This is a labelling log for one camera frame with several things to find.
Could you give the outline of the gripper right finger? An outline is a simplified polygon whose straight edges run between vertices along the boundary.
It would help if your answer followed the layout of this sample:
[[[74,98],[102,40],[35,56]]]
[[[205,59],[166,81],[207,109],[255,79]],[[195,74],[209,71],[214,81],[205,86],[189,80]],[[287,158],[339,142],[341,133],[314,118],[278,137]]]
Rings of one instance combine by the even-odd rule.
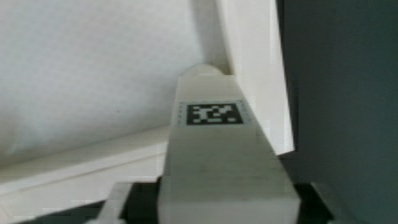
[[[296,183],[300,196],[296,224],[349,224],[349,215],[332,194],[330,188],[319,183]]]

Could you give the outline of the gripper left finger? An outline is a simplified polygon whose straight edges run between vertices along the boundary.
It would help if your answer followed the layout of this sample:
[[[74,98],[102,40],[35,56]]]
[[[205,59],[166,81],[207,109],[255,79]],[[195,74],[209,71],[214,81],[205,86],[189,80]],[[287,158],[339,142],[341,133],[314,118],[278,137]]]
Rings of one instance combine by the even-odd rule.
[[[95,218],[95,224],[157,224],[157,183],[117,183]]]

